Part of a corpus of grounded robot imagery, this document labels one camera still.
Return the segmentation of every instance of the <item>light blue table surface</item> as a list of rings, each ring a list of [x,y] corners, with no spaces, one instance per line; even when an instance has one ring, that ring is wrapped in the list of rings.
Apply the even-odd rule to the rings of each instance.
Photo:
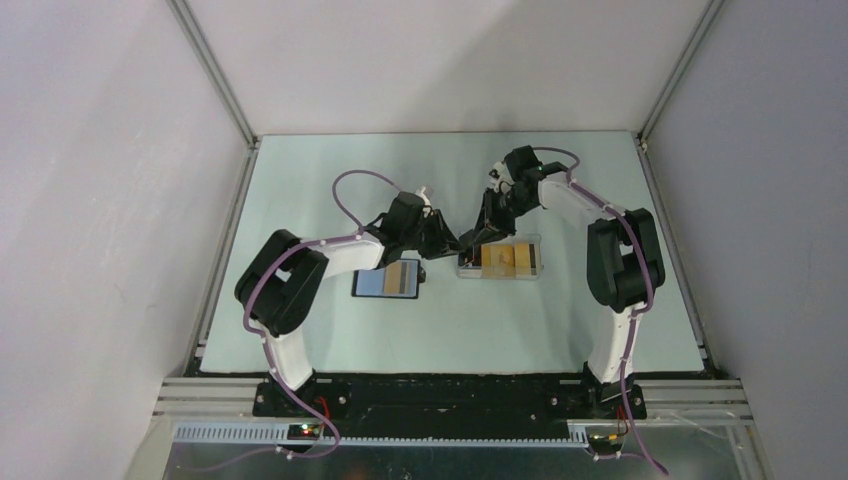
[[[262,139],[201,370],[267,370],[259,339],[242,330],[235,283],[270,234],[306,238],[350,233],[354,224],[330,186],[345,170],[378,171],[433,203],[458,236],[477,217],[487,172],[522,145],[569,149],[583,160],[575,178],[609,201],[654,211],[628,132],[446,133],[266,136]],[[543,162],[570,159],[539,152]],[[386,211],[395,191],[350,176],[339,195],[364,223]],[[579,371],[589,357],[598,314],[585,280],[585,231],[536,209],[519,233],[542,236],[538,281],[459,279],[455,259],[423,262],[417,300],[351,297],[353,274],[325,280],[305,324],[313,367],[338,372],[528,373]],[[634,352],[637,371],[693,371],[703,364],[665,242],[666,283],[645,316]],[[416,255],[405,255],[415,258]]]

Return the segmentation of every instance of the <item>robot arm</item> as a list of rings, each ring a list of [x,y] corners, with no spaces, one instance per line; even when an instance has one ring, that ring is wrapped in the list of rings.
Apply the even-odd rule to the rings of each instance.
[[[473,248],[515,234],[515,219],[536,207],[562,216],[578,229],[587,231],[586,280],[595,300],[610,307],[599,318],[595,344],[587,367],[601,385],[611,385],[620,376],[622,358],[629,335],[628,324],[641,314],[647,289],[636,253],[623,254],[621,245],[634,247],[627,232],[610,212],[612,207],[601,197],[572,180],[569,169],[556,162],[542,164],[530,146],[509,153],[489,172],[491,187],[483,194],[480,214],[474,229],[460,236],[463,249]],[[645,209],[626,211],[642,249],[655,291],[665,281],[662,254],[656,226]],[[625,376],[632,373],[627,362]],[[611,395],[617,390],[608,389]]]
[[[424,259],[456,255],[459,243],[441,212],[432,207],[430,190],[400,192],[388,212],[362,231],[331,240],[302,242],[287,230],[271,235],[236,284],[236,298],[247,308],[251,295],[271,265],[287,252],[275,275],[256,295],[250,317],[257,320],[269,363],[289,387],[300,388],[312,375],[303,340],[303,321],[321,281],[345,272],[372,270],[417,250]]]

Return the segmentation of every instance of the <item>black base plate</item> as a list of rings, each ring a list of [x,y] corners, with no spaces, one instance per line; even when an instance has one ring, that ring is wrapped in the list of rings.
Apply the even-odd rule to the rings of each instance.
[[[597,404],[594,386],[563,378],[316,373],[297,393],[319,411],[323,397],[333,423],[351,437],[559,439],[569,437],[566,420],[615,418],[620,395]],[[270,378],[256,395],[256,417],[309,416]],[[637,385],[629,398],[634,417],[646,418]]]

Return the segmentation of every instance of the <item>enclosure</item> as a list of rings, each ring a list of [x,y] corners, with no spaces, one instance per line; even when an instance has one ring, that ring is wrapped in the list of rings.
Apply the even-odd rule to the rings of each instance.
[[[274,453],[312,444],[292,429],[315,419],[263,410],[274,367],[234,295],[269,236],[353,232],[331,190],[351,169],[431,187],[459,236],[493,164],[524,145],[573,152],[582,184],[656,222],[665,281],[632,358],[644,419],[631,424],[651,454],[678,478],[832,471],[824,440],[787,439],[841,418],[843,374],[820,367],[844,357],[846,14],[712,0],[10,7],[3,450],[27,461],[4,477],[659,476],[586,454],[615,417],[571,415],[541,436],[343,428],[324,458]],[[358,176],[338,190],[363,222],[395,193]],[[460,278],[456,257],[421,260],[414,299],[353,296],[352,272],[325,279],[302,327],[315,388],[343,389],[325,408],[392,382],[509,381],[533,391],[504,425],[554,415],[550,389],[583,385],[605,310],[584,230],[543,208],[516,226],[541,238],[537,280]],[[40,431],[49,461],[32,454]]]

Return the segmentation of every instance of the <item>metal rack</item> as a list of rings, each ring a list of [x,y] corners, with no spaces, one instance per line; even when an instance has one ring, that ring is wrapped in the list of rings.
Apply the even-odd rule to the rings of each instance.
[[[199,362],[203,355],[206,338],[211,326],[215,302],[220,294],[224,270],[239,224],[241,210],[247,195],[247,187],[256,162],[261,138],[250,127],[247,117],[226,80],[225,73],[209,47],[203,31],[192,14],[187,0],[168,0],[175,17],[183,27],[188,41],[222,103],[239,128],[248,149],[248,155],[237,190],[228,213],[227,228],[220,239],[217,261],[211,272],[204,307],[197,319],[195,337],[185,358],[186,371]],[[662,110],[689,66],[710,26],[720,14],[723,0],[710,1],[696,28],[681,53],[674,71],[668,77],[662,93],[656,99],[642,131],[634,134],[634,148],[639,153],[645,178],[657,211],[663,234],[668,242],[672,266],[680,282],[684,302],[689,313],[695,337],[702,352],[706,371],[712,378],[692,379],[684,376],[668,379],[638,379],[644,392],[647,419],[637,421],[640,426],[655,428],[696,427],[721,428],[726,432],[729,448],[733,451],[740,478],[770,478],[767,462],[759,443],[751,410],[748,406],[742,383],[738,380],[723,380],[715,368],[715,358],[704,335],[686,273],[675,242],[675,235],[663,206],[657,181],[649,160],[650,133]],[[256,389],[261,378],[247,377],[169,377],[162,384],[159,399],[154,408],[154,419],[168,418],[172,422],[174,442],[188,443],[255,443],[273,444],[285,437],[289,424],[298,423],[298,418],[256,418],[253,416]],[[575,382],[565,378],[561,382]],[[573,448],[585,445],[586,435],[593,429],[615,426],[615,420],[573,419],[568,423],[572,435],[559,441],[461,441],[431,440],[409,441],[399,438],[342,438],[342,445],[401,447],[401,446],[499,446],[515,448]]]

